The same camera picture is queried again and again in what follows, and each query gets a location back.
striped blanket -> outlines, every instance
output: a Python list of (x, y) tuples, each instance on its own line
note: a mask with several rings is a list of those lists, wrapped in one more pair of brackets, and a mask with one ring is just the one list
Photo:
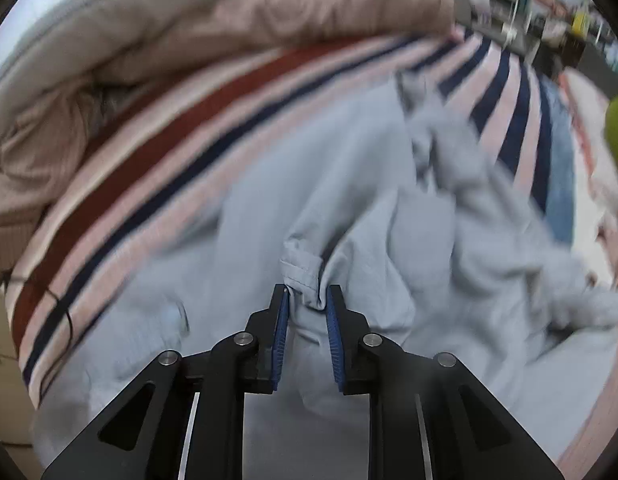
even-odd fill
[(437, 84), (494, 162), (545, 211), (551, 118), (518, 57), (463, 41), (381, 37), (276, 49), (162, 82), (105, 127), (14, 269), (6, 306), (34, 405), (142, 262), (245, 168), (333, 100), (396, 70)]

pink fabric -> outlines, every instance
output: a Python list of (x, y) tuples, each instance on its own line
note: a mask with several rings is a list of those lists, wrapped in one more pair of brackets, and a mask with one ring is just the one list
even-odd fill
[(103, 66), (85, 68), (94, 70), (91, 75), (30, 104), (0, 146), (0, 272), (14, 266), (42, 209), (74, 176), (88, 125), (99, 112), (94, 85), (147, 82), (281, 45), (399, 32), (446, 35), (453, 21), (453, 0), (220, 0), (211, 13), (183, 16), (147, 44), (112, 52), (117, 56)]
[(609, 264), (614, 270), (614, 286), (618, 288), (618, 221), (605, 215), (600, 224), (598, 240), (604, 246)]
[(569, 96), (569, 107), (591, 166), (589, 185), (596, 202), (618, 216), (618, 170), (604, 138), (609, 99), (577, 70), (566, 68), (560, 84)]
[(431, 68), (425, 70), (425, 78), (433, 83), (442, 81), (442, 79), (454, 73), (458, 66), (473, 56), (479, 46), (480, 38), (477, 35), (472, 36), (466, 43), (455, 49), (452, 54), (445, 56)]
[(468, 116), (498, 71), (500, 49), (489, 46), (487, 56), (471, 75), (449, 96), (447, 106)]

cable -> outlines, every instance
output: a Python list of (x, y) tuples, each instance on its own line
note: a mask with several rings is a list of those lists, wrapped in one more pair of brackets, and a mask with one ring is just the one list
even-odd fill
[(27, 447), (27, 448), (33, 447), (32, 444), (22, 444), (20, 442), (4, 442), (3, 440), (0, 441), (0, 444), (3, 447)]
[[(38, 282), (37, 280), (34, 280), (33, 278), (21, 278), (19, 276), (9, 276), (4, 281), (7, 285), (9, 285), (9, 283), (12, 283), (12, 282), (22, 283), (23, 285), (28, 285), (31, 283), (32, 285), (38, 286), (39, 288), (43, 289), (47, 294), (49, 294), (56, 302), (56, 306), (60, 304), (60, 298), (54, 292), (49, 290), (48, 286), (42, 285), (42, 283)], [(40, 403), (42, 402), (42, 397), (45, 396), (45, 394), (47, 393), (47, 390), (49, 389), (49, 386), (51, 386), (51, 381), (50, 381), (50, 383), (45, 387), (45, 389), (43, 389), (43, 385), (45, 381), (49, 377), (49, 374), (54, 370), (54, 368), (56, 368), (56, 365), (62, 359), (64, 359), (64, 357), (69, 353), (72, 343), (74, 341), (74, 323), (72, 322), (71, 316), (69, 315), (69, 309), (65, 308), (63, 311), (63, 314), (65, 314), (65, 317), (67, 317), (67, 324), (69, 326), (69, 339), (67, 340), (67, 345), (65, 346), (65, 349), (60, 353), (60, 355), (57, 358), (55, 358), (54, 362), (52, 362), (51, 366), (48, 368), (48, 370), (45, 372), (42, 379), (40, 380), (40, 392), (38, 394), (38, 405), (40, 405)]]

